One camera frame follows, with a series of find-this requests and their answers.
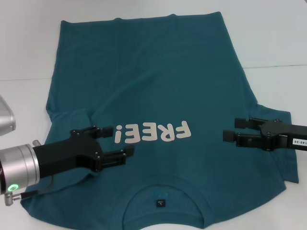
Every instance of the t-shirt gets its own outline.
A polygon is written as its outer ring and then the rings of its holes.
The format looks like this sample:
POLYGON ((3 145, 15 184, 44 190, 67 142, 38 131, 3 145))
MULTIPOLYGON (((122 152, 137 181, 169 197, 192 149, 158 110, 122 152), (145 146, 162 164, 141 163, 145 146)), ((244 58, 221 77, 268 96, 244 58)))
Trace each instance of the t-shirt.
POLYGON ((270 201, 284 181, 298 182, 294 150, 223 142, 236 117, 291 118, 257 104, 219 12, 62 21, 47 112, 47 143, 96 125, 115 129, 112 138, 99 139, 103 151, 135 145, 126 165, 57 174, 47 194, 22 202, 31 216, 51 224, 205 228, 270 201))

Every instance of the exclamation mark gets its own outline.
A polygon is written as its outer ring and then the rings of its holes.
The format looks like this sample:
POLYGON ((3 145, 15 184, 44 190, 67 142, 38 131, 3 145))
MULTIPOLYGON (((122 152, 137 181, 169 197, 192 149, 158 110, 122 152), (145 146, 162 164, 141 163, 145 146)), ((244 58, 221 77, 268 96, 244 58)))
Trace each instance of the exclamation mark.
POLYGON ((115 133, 115 143, 118 144, 120 142, 121 139, 121 129, 123 128, 123 126, 116 126, 116 133, 115 133))

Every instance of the green indicator light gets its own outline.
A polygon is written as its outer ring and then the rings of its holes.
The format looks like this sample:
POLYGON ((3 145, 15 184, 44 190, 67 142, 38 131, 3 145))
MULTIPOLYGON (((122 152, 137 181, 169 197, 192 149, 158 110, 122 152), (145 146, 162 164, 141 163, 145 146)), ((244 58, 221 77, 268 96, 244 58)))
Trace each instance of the green indicator light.
POLYGON ((12 184, 9 188, 8 188, 8 191, 9 192, 12 192, 12 191, 15 191, 18 189, 18 185, 17 184, 12 184))

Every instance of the clothing tag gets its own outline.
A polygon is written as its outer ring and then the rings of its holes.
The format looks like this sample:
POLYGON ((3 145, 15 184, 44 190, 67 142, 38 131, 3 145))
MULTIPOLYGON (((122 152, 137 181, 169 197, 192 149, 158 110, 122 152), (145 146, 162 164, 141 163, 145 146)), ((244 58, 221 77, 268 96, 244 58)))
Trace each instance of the clothing tag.
POLYGON ((165 207, 165 200, 157 200, 157 207, 165 207))

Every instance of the white letter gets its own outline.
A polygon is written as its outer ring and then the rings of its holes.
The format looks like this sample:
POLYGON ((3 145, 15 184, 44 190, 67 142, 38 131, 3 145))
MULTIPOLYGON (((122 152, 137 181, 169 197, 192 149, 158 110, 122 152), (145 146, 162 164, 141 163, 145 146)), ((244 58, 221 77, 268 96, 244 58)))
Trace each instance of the white letter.
MULTIPOLYGON (((123 126, 116 126, 116 128, 118 130, 121 130, 123 128, 123 126)), ((116 131, 115 133, 115 143, 119 143, 120 142, 120 139, 121 139, 121 132, 120 131, 116 131)))
POLYGON ((133 125, 126 125, 126 128, 132 128, 132 131, 127 131, 126 136, 133 136, 133 138, 125 139, 125 143, 136 143, 141 141, 140 133, 139 133, 139 126, 137 124, 133 125))
POLYGON ((147 129, 143 129, 143 133, 150 133, 151 135, 150 136, 142 136, 142 140, 147 140, 147 141, 158 140, 156 123, 144 122, 143 126, 150 127, 150 128, 147 128, 147 129))
POLYGON ((169 141, 175 140, 174 128, 172 124, 167 124, 167 128, 165 128, 162 125, 158 125, 158 128, 159 130, 162 131, 161 139, 163 141, 169 142, 169 141))
POLYGON ((182 126, 177 127, 176 131, 177 132, 182 132, 183 131, 184 133, 178 133, 176 135, 176 137, 177 138, 188 138, 188 137, 190 137, 191 136, 191 131, 189 129, 189 126, 188 126, 187 122, 186 121, 182 121, 181 124, 182 124, 182 126))

